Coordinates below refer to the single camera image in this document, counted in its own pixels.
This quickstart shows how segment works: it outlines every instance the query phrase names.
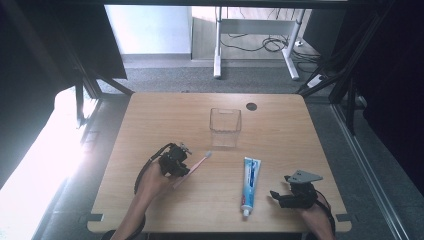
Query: blue toothpaste tube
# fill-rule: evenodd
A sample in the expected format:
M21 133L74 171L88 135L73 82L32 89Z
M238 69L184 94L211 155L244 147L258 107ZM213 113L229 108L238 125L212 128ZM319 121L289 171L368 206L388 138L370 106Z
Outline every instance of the blue toothpaste tube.
M243 210L244 217L248 217L253 210L256 182L258 180L260 167L261 160L248 157L244 158L244 184L243 196L241 199L241 210Z

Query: gray floor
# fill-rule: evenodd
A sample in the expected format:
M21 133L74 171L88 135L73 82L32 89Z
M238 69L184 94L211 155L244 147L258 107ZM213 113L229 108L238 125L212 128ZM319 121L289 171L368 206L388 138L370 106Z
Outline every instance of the gray floor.
M124 62L128 81L119 82L137 92L291 93L308 76L301 73L301 80L293 82L287 69L278 61L224 62L221 80L213 79L210 61L190 61L184 56L158 57L149 59L148 64L144 58L129 57L124 58ZM86 143L91 144L87 159L77 174L63 184L34 239L101 237L89 232L86 224L129 97L99 82L105 94L87 127L88 136L92 139ZM326 100L330 88L310 96L306 102L353 225L351 231L338 233L337 238L399 239L394 237L387 216L361 170L349 144L349 136L343 132L333 106ZM355 114L355 128L355 137L409 239L424 239L422 195L369 129L361 111Z

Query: wooden table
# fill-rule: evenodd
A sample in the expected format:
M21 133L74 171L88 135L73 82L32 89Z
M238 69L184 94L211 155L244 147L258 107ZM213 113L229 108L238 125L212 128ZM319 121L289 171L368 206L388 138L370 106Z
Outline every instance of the wooden table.
M256 111L246 108L255 103ZM241 109L236 148L212 147L211 108ZM296 212L281 209L269 191L290 194L283 176L296 170L324 177L314 183L332 206L346 209L303 98L291 94L136 93L132 96L106 168L93 214L93 232L116 229L134 196L135 179L148 158L167 143L184 142L193 152L185 163L207 159L176 190L156 198L147 212L146 232L304 232ZM262 160L255 206L248 220L240 210L244 157ZM351 228L337 222L337 231Z

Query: bright light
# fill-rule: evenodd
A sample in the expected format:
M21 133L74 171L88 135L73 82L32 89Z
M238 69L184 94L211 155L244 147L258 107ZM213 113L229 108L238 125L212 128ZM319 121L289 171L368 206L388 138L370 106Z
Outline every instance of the bright light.
M81 162L84 128L76 128L75 106L72 89L57 95L49 121L1 189L0 239L31 239L59 186Z

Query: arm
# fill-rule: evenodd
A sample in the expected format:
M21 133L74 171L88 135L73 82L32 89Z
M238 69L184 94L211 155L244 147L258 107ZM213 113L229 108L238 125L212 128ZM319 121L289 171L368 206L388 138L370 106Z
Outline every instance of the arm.
M318 201L330 209L330 206L327 205L325 198L321 194L318 194ZM312 205L309 209L296 208L296 211L300 214L300 217L309 230L319 240L336 240L327 215L317 204Z
M159 163L154 161L144 173L137 193L111 240L123 240L130 236L140 226L153 199L163 190L172 186L175 179L173 176L163 176Z

